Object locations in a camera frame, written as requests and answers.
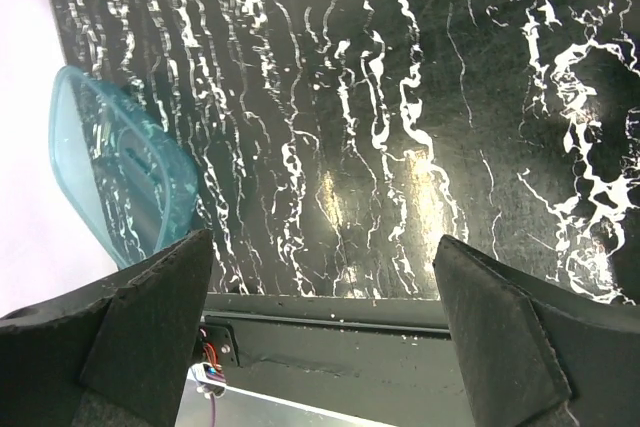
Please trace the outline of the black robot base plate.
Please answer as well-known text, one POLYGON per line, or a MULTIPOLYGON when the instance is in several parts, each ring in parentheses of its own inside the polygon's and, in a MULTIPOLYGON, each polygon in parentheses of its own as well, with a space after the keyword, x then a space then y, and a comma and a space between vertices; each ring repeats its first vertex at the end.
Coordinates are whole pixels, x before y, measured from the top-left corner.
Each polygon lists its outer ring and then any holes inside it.
POLYGON ((397 426, 473 423, 436 300, 208 294, 229 384, 397 426))

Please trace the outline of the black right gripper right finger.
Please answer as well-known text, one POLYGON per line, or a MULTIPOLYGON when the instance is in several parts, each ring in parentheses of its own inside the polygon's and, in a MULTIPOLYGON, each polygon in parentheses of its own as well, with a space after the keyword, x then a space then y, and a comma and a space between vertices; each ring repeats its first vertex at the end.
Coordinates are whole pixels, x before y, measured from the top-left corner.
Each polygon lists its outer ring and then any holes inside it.
POLYGON ((434 272, 476 425, 638 425, 638 307, 594 302, 451 236, 434 272))

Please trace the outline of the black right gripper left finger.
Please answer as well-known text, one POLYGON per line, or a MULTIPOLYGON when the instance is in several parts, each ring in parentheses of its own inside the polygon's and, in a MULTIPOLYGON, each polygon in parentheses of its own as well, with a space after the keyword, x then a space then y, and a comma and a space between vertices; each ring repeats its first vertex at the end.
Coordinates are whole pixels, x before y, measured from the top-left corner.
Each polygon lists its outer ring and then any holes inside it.
POLYGON ((212 264, 212 235, 198 230, 3 316, 2 425, 173 425, 212 264))

